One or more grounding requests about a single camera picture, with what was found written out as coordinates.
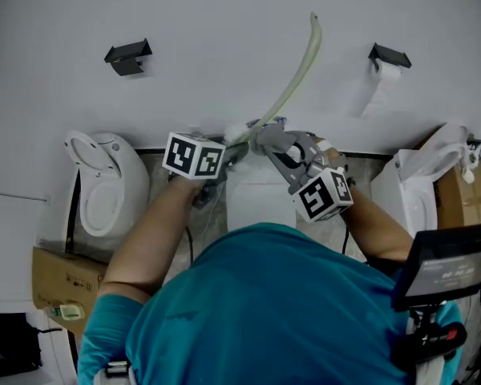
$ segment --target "white box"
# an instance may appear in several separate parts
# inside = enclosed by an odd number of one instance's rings
[[[291,197],[306,222],[327,220],[353,204],[342,170],[332,168],[322,170]]]
[[[216,179],[225,149],[204,137],[170,132],[162,166],[190,180]]]

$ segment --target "t-shirt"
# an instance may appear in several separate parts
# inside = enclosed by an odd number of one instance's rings
[[[283,225],[259,224],[211,244],[145,306],[118,295],[95,304],[79,383],[111,360],[137,383],[413,383],[390,361],[409,314],[390,306],[394,281]],[[459,320],[454,303],[439,322]],[[446,364],[451,384],[460,351]]]

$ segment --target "toilet paper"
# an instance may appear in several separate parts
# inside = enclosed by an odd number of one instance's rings
[[[370,68],[370,75],[376,83],[376,89],[363,110],[362,117],[384,114],[382,105],[387,101],[394,85],[401,78],[401,67],[385,63],[381,59],[376,59],[376,63],[379,66],[377,71],[374,65]]]

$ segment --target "tiled floor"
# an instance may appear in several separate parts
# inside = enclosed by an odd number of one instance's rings
[[[153,201],[157,194],[163,189],[167,182],[168,172],[162,168],[161,155],[143,155],[141,156],[146,164],[151,178],[149,201]],[[370,197],[370,181],[378,175],[385,162],[382,160],[349,158],[350,174],[357,181],[357,187]],[[201,211],[192,210],[189,228],[194,240],[194,255],[197,257],[204,247],[209,245],[218,237],[227,233],[226,226],[226,204],[224,190],[221,189],[219,198],[209,203]],[[307,224],[299,216],[297,219],[297,228],[304,234],[313,238],[315,241],[323,245],[341,252],[342,243],[346,235],[346,226],[340,216],[315,224]],[[116,248],[121,245],[121,239],[104,239],[93,238],[89,236],[82,228],[79,220],[75,225],[75,248],[90,254],[99,261],[108,261]],[[365,258],[350,237],[346,246],[346,255],[359,261],[365,261]],[[187,237],[184,236],[176,251],[172,266],[166,277],[166,281],[176,276],[189,266],[189,244]],[[463,378],[465,367],[471,361],[475,351],[479,348],[481,341],[481,304],[479,304],[479,296],[475,295],[470,300],[464,298],[459,301],[463,320],[467,318],[467,330],[469,337],[463,349],[463,359],[459,369],[459,379]]]

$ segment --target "cardboard box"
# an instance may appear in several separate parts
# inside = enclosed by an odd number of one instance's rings
[[[467,184],[459,164],[435,183],[439,229],[481,224],[481,164]]]
[[[82,335],[95,305],[98,288],[106,265],[71,253],[35,248],[32,257],[32,299],[36,308],[57,306],[68,302],[82,305],[84,319],[65,321],[53,317],[59,325]]]

